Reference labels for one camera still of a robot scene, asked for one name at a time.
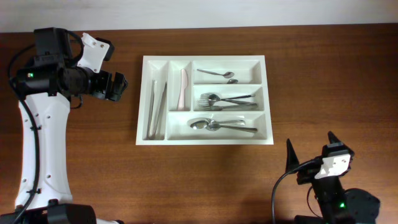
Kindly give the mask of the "large steel spoon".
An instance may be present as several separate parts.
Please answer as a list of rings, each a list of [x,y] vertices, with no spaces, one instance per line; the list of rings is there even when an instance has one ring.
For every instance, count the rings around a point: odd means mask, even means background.
[[[237,131],[244,131],[247,133],[257,133],[257,128],[245,128],[245,127],[238,127],[238,126],[227,126],[218,123],[208,123],[205,127],[209,131],[217,131],[221,128],[232,129]]]
[[[206,128],[209,124],[235,124],[235,125],[240,125],[244,126],[246,122],[244,120],[227,120],[227,121],[216,121],[213,119],[208,119],[208,118],[198,118],[198,119],[193,119],[189,126],[192,129],[203,129]]]

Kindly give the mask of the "pink plastic knife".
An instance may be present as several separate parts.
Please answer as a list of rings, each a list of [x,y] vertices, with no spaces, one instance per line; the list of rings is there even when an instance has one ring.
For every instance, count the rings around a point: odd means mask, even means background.
[[[178,111],[183,111],[185,109],[185,90],[187,87],[188,87],[188,74],[185,69],[181,69],[180,94],[177,103]]]

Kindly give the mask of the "small steel teaspoon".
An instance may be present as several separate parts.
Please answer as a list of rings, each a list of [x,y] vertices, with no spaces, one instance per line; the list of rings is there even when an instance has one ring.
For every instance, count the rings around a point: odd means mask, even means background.
[[[208,73],[208,74],[211,74],[211,75],[219,75],[219,76],[222,76],[224,78],[232,78],[232,77],[234,77],[234,73],[233,72],[217,73],[217,72],[211,72],[211,71],[202,70],[202,69],[197,69],[197,71],[203,72],[203,73]]]
[[[230,79],[228,80],[227,84],[237,84],[239,82],[239,80],[237,79]]]

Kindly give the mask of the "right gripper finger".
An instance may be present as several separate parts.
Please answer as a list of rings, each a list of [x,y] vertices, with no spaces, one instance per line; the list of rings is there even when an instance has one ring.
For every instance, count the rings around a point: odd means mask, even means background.
[[[300,165],[300,163],[290,139],[286,140],[286,146],[287,146],[287,159],[286,159],[285,171],[290,172],[296,169]]]
[[[335,136],[332,131],[328,131],[328,140],[329,144],[341,143],[341,141]]]

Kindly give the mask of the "long steel tongs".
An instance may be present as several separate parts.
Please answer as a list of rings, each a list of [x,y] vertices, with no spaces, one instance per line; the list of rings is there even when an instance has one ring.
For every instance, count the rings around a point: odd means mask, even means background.
[[[155,139],[157,126],[159,122],[160,106],[162,97],[165,91],[167,82],[154,80],[153,81],[153,100],[152,100],[152,111],[149,120],[148,138],[150,140]]]

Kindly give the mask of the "thin small steel fork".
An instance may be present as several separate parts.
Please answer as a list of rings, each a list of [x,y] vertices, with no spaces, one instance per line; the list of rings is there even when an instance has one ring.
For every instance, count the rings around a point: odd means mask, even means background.
[[[254,97],[255,94],[250,94],[250,95],[241,95],[241,96],[234,96],[234,97],[229,97],[229,98],[222,98],[220,95],[217,95],[216,93],[204,93],[200,95],[201,100],[207,100],[207,101],[225,101],[225,100],[237,100],[237,99],[243,99],[243,98],[250,98]]]

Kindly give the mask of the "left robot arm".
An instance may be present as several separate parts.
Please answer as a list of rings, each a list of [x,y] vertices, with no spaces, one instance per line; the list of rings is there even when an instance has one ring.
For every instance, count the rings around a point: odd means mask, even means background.
[[[23,125],[22,175],[15,210],[2,223],[86,223],[100,219],[89,205],[75,204],[68,184],[66,128],[72,98],[90,95],[119,101],[128,82],[101,66],[114,45],[61,28],[34,31],[36,53],[9,84]]]

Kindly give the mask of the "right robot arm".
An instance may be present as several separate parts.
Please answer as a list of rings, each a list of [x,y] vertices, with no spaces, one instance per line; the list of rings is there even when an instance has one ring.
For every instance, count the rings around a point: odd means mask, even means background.
[[[320,156],[303,163],[287,140],[285,171],[296,174],[299,185],[311,185],[321,211],[321,217],[297,215],[294,223],[376,223],[381,201],[363,189],[346,190],[340,182],[351,169],[354,151],[331,131],[328,140]]]

